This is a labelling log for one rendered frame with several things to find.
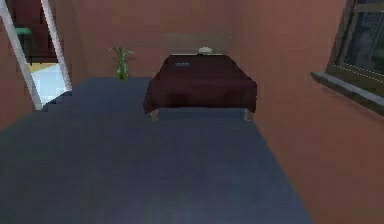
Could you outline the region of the dark framed window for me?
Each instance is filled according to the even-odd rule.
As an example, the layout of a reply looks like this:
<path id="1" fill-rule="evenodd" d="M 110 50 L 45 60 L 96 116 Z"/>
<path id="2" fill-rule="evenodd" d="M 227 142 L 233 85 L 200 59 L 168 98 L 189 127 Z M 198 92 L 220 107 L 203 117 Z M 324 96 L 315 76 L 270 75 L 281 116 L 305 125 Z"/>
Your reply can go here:
<path id="1" fill-rule="evenodd" d="M 384 0 L 346 0 L 318 83 L 384 117 Z"/>

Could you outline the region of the green stool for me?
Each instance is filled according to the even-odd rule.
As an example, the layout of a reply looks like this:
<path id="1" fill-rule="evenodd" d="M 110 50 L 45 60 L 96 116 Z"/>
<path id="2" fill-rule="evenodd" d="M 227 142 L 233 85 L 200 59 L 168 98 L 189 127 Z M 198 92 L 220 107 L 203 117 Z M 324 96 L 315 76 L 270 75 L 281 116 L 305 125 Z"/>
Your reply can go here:
<path id="1" fill-rule="evenodd" d="M 17 27 L 16 34 L 25 55 L 29 55 L 32 48 L 32 31 L 26 27 Z"/>

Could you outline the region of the bed with dark red cover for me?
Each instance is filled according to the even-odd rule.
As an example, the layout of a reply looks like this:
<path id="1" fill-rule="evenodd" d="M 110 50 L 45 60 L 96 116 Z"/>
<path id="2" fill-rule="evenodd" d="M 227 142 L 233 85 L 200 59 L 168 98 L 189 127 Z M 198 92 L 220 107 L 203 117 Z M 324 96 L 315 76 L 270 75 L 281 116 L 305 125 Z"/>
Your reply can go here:
<path id="1" fill-rule="evenodd" d="M 168 33 L 167 57 L 150 80 L 143 110 L 152 120 L 162 108 L 241 108 L 251 121 L 256 112 L 257 83 L 228 55 L 231 37 L 223 33 Z M 211 54 L 199 54 L 201 47 Z M 187 62 L 188 67 L 175 63 Z"/>

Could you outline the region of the green house plant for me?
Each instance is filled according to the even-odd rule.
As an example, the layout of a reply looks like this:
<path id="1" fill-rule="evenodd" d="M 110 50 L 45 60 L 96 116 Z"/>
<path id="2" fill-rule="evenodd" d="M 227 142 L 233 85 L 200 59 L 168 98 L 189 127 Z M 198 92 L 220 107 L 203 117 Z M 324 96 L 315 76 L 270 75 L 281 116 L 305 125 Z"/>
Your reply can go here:
<path id="1" fill-rule="evenodd" d="M 135 52 L 130 48 L 125 48 L 121 46 L 116 46 L 115 44 L 112 44 L 109 48 L 109 51 L 113 51 L 115 53 L 115 56 L 113 57 L 113 60 L 116 63 L 114 72 L 115 76 L 119 80 L 126 80 L 128 78 L 128 63 L 127 63 L 127 57 L 129 55 L 134 55 Z"/>

